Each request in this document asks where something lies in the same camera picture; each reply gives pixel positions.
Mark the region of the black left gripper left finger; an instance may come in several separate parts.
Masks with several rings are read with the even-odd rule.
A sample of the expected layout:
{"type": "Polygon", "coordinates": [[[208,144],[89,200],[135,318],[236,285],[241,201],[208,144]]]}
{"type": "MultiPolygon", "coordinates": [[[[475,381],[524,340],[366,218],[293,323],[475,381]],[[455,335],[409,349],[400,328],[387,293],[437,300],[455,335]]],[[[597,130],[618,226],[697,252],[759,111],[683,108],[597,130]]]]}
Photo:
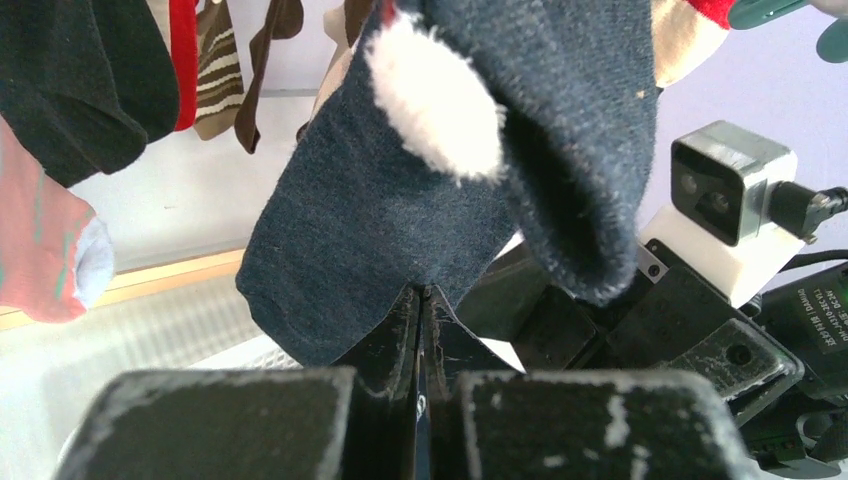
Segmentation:
{"type": "Polygon", "coordinates": [[[332,366],[355,368],[375,399],[403,399],[415,373],[420,308],[420,290],[405,286],[383,320],[332,366]]]}

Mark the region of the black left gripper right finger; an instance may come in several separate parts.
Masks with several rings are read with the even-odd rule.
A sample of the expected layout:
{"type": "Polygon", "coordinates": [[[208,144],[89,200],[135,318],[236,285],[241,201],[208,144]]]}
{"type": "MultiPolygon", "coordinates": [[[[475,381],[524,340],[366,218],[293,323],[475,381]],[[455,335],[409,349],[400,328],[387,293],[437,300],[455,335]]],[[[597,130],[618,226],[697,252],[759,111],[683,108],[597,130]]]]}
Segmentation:
{"type": "Polygon", "coordinates": [[[476,387],[522,373],[461,324],[442,289],[429,285],[422,294],[422,375],[430,401],[464,401],[476,387]]]}

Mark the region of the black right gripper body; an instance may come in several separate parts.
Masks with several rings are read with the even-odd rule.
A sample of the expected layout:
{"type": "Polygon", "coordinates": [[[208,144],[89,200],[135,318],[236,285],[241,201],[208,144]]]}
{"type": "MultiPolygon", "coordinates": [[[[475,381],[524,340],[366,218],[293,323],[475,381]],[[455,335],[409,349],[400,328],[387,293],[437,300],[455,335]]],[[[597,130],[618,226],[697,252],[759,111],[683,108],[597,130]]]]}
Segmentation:
{"type": "Polygon", "coordinates": [[[630,288],[605,307],[554,284],[520,245],[495,260],[457,316],[513,345],[527,370],[678,369],[707,378],[738,425],[804,375],[803,363],[661,242],[640,251],[630,288]]]}

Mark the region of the navy blue sock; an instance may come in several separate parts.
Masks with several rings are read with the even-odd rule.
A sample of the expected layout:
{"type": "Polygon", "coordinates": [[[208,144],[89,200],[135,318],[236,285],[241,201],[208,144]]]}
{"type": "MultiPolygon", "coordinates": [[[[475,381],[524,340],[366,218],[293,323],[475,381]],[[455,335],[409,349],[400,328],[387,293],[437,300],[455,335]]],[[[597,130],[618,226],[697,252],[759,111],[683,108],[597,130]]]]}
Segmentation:
{"type": "Polygon", "coordinates": [[[459,180],[404,148],[375,102],[366,20],[264,207],[236,277],[253,321],[304,366],[340,358],[408,284],[457,304],[515,233],[573,296],[617,298],[637,269],[636,215],[650,176],[658,90],[647,1],[400,1],[395,26],[448,47],[494,101],[469,96],[407,48],[408,99],[446,107],[438,131],[463,161],[503,151],[495,181],[459,180]]]}

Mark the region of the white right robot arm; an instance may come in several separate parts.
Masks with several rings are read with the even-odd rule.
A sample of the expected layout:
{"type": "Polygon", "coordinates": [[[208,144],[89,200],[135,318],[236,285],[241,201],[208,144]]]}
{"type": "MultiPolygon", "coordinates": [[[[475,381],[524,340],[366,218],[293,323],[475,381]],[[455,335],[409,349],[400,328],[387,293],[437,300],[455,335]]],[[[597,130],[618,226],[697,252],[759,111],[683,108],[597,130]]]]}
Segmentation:
{"type": "Polygon", "coordinates": [[[509,342],[530,369],[670,368],[709,379],[759,467],[792,479],[847,473],[847,254],[739,307],[658,240],[606,307],[572,298],[518,246],[460,303],[476,335],[509,342]]]}

